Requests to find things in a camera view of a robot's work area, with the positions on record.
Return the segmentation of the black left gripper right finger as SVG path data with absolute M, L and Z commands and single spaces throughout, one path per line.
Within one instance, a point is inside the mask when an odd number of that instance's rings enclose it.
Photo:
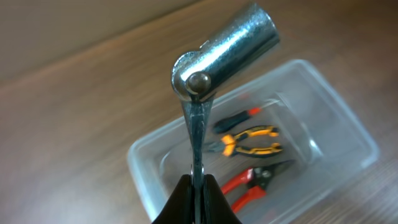
M 241 224 L 224 197 L 215 177 L 204 175 L 202 187 L 202 223 Z

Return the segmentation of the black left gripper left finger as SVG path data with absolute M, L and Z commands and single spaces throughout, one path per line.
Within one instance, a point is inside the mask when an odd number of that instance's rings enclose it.
M 152 224 L 192 224 L 193 190 L 192 178 L 184 174 Z

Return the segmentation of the red handled snips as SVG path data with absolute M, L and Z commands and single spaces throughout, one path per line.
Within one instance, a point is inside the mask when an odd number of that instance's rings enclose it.
M 265 197 L 271 181 L 293 164 L 295 160 L 291 159 L 267 166 L 249 167 L 230 179 L 221 187 L 223 195 L 227 195 L 240 185 L 245 185 L 247 188 L 246 193 L 231 205 L 232 211 L 238 213 L 249 202 Z

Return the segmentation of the orange black pliers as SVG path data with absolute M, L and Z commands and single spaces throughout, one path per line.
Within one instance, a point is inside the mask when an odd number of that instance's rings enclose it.
M 226 157 L 248 156 L 267 158 L 283 151 L 277 141 L 279 129 L 275 126 L 253 126 L 236 134 L 225 134 L 220 140 L 205 143 L 203 152 L 221 153 Z

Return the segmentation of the black red screwdriver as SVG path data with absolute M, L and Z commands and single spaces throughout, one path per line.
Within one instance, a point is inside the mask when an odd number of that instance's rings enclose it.
M 227 118 L 223 118 L 223 119 L 217 121 L 213 125 L 212 131 L 215 134 L 226 133 L 227 131 L 230 131 L 231 129 L 233 129 L 237 125 L 239 125 L 239 124 L 251 119 L 253 116 L 255 116 L 258 113 L 260 113 L 265 107 L 268 107 L 270 105 L 273 105 L 273 104 L 276 104 L 276 103 L 279 103 L 279 102 L 280 101 L 276 100 L 276 99 L 269 99 L 262 106 L 253 107 L 251 109 L 244 110 L 244 111 L 241 111 L 239 113 L 236 113 L 236 114 L 234 114 L 232 116 L 229 116 Z

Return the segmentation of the silver socket wrench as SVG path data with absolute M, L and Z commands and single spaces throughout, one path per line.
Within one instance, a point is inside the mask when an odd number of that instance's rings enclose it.
M 203 217 L 202 147 L 214 95 L 231 77 L 278 43 L 271 17 L 250 2 L 199 49 L 181 55 L 172 68 L 172 88 L 180 98 L 193 151 L 194 223 L 201 223 Z

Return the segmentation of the clear plastic container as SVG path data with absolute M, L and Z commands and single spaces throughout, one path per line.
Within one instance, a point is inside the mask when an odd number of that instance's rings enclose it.
M 216 99 L 201 138 L 192 148 L 179 118 L 131 146 L 127 163 L 152 223 L 288 223 L 379 155 L 306 60 Z

